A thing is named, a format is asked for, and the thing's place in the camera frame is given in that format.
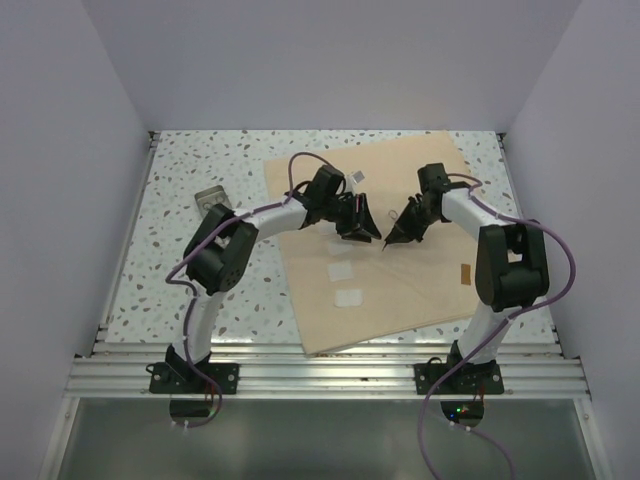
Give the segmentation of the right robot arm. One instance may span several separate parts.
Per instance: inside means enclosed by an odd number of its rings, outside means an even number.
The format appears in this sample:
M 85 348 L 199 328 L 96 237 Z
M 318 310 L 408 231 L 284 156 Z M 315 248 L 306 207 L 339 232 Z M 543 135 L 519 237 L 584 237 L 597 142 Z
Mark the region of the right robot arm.
M 454 223 L 476 241 L 479 304 L 437 378 L 464 393 L 481 378 L 493 377 L 499 346 L 512 322 L 547 294 L 544 233 L 532 223 L 502 219 L 473 195 L 468 176 L 454 182 L 441 163 L 420 168 L 417 176 L 420 192 L 409 198 L 384 244 L 420 242 L 438 222 Z

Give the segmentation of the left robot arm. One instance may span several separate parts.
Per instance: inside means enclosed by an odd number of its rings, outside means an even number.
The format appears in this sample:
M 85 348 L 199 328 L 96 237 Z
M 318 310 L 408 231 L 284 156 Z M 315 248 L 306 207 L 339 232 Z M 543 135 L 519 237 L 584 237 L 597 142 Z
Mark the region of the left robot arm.
M 320 221 L 333 224 L 346 241 L 370 243 L 381 238 L 367 196 L 355 193 L 345 174 L 330 165 L 321 166 L 312 179 L 291 185 L 281 199 L 271 204 L 247 211 L 224 205 L 209 210 L 181 262 L 165 279 L 169 285 L 186 287 L 192 296 L 182 333 L 165 356 L 172 379 L 182 390 L 197 392 L 209 380 L 204 362 L 210 355 L 215 317 L 192 318 L 200 295 L 205 294 L 217 311 L 226 293 L 244 275 L 257 243 Z

